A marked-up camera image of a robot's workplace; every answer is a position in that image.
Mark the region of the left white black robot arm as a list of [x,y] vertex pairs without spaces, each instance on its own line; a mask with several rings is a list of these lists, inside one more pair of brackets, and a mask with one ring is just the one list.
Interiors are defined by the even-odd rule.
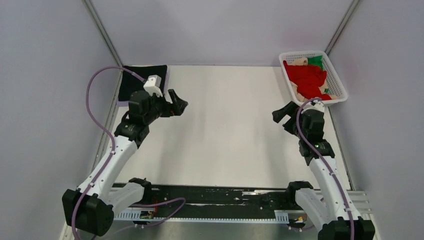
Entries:
[[65,220],[74,239],[79,230],[104,236],[114,217],[133,204],[149,206],[153,201],[152,184],[141,178],[130,179],[124,187],[111,191],[123,167],[140,148],[150,132],[150,124],[158,118],[181,116],[187,101],[173,89],[168,90],[171,101],[145,90],[131,94],[128,110],[113,134],[111,147],[94,170],[75,190],[67,189],[62,196]]

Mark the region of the red t shirt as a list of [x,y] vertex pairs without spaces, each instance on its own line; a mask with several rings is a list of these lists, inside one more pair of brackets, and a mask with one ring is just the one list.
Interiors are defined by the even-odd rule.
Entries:
[[327,71],[317,65],[290,65],[285,60],[283,65],[298,101],[306,102],[313,98],[321,98],[324,101],[333,99],[333,96],[326,92]]

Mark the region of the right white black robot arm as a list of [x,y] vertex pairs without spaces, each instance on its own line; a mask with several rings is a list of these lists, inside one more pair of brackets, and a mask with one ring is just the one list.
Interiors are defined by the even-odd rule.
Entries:
[[376,229],[370,219],[364,219],[343,188],[331,144],[324,138],[325,105],[312,98],[301,106],[291,101],[272,112],[275,123],[285,116],[284,130],[298,137],[299,152],[315,176],[321,197],[306,181],[288,185],[286,204],[292,209],[301,207],[317,230],[319,240],[372,240]]

